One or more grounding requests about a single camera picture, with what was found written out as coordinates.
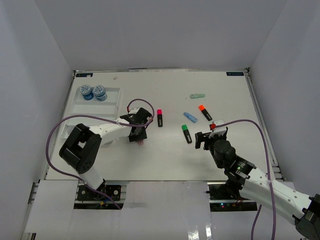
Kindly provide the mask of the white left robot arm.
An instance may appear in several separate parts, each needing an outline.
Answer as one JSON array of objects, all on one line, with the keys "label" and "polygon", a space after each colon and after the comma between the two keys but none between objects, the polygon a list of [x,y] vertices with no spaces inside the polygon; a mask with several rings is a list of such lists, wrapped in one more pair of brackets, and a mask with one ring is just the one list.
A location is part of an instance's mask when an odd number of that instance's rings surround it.
[{"label": "white left robot arm", "polygon": [[99,148],[125,137],[130,142],[142,143],[147,138],[144,125],[151,118],[152,114],[140,107],[120,116],[115,123],[95,126],[77,124],[62,145],[59,156],[88,184],[90,196],[99,200],[106,193],[104,179],[94,166]]}]

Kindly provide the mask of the blue lidded jar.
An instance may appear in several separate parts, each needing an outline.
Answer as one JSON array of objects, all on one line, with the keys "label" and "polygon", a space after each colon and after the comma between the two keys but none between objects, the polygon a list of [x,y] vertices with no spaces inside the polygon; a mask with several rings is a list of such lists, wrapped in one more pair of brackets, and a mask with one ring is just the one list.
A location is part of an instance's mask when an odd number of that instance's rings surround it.
[{"label": "blue lidded jar", "polygon": [[79,92],[82,95],[83,99],[86,101],[92,100],[94,98],[92,88],[88,84],[80,86]]},{"label": "blue lidded jar", "polygon": [[92,90],[95,98],[100,101],[100,102],[103,102],[107,99],[107,94],[106,94],[106,90],[104,88],[104,86],[102,85],[97,85],[93,88]]}]

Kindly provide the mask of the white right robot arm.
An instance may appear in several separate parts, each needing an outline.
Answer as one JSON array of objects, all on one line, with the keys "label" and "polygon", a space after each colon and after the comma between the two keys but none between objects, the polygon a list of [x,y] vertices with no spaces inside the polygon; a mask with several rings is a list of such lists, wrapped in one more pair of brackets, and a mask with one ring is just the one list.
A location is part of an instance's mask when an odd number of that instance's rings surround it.
[{"label": "white right robot arm", "polygon": [[226,132],[197,132],[195,148],[200,147],[211,153],[227,176],[225,192],[229,198],[252,200],[286,219],[305,238],[320,238],[319,194],[311,196],[269,179],[267,173],[236,154]]}]

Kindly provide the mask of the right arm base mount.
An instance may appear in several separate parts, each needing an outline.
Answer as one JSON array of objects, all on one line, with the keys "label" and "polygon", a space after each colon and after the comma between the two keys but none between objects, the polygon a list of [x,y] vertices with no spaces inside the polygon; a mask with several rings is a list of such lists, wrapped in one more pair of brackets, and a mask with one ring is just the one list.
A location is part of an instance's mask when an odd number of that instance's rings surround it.
[{"label": "right arm base mount", "polygon": [[209,195],[209,207],[213,212],[255,212],[257,203],[227,192],[223,183],[208,184],[206,193]]}]

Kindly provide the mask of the blue stapler case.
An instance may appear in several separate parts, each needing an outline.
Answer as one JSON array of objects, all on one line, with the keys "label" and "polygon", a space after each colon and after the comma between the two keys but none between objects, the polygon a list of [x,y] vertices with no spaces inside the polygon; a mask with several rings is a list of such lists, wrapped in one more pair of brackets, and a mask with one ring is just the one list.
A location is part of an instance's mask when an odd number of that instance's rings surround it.
[{"label": "blue stapler case", "polygon": [[184,112],[183,115],[193,123],[196,123],[198,121],[198,119],[196,117],[194,117],[193,115],[191,115],[188,112]]}]

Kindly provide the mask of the pink stapler case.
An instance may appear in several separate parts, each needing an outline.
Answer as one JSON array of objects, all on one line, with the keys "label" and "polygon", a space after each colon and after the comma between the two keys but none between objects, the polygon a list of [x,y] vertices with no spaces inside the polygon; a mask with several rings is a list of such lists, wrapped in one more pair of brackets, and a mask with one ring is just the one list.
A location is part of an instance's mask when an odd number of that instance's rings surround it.
[{"label": "pink stapler case", "polygon": [[143,140],[138,141],[137,143],[138,143],[139,146],[143,146],[144,145],[144,141]]}]

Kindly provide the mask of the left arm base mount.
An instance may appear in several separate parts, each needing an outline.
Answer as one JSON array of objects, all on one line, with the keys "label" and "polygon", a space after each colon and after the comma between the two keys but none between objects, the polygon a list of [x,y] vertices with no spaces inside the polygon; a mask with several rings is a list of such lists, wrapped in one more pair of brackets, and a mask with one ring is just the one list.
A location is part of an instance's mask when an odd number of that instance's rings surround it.
[{"label": "left arm base mount", "polygon": [[121,210],[126,188],[118,184],[105,184],[97,193],[85,185],[78,185],[73,208],[76,210]]}]

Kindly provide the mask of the green cap black highlighter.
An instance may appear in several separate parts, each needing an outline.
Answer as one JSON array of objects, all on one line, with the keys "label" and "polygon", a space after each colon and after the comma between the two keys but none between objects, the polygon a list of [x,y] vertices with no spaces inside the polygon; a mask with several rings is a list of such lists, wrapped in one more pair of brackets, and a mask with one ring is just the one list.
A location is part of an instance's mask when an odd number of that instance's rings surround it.
[{"label": "green cap black highlighter", "polygon": [[185,137],[185,140],[188,144],[191,144],[193,141],[192,141],[192,138],[191,138],[191,135],[190,135],[190,132],[189,132],[189,129],[187,127],[186,124],[183,124],[181,126],[181,129],[182,129],[182,132],[183,132],[183,135]]}]

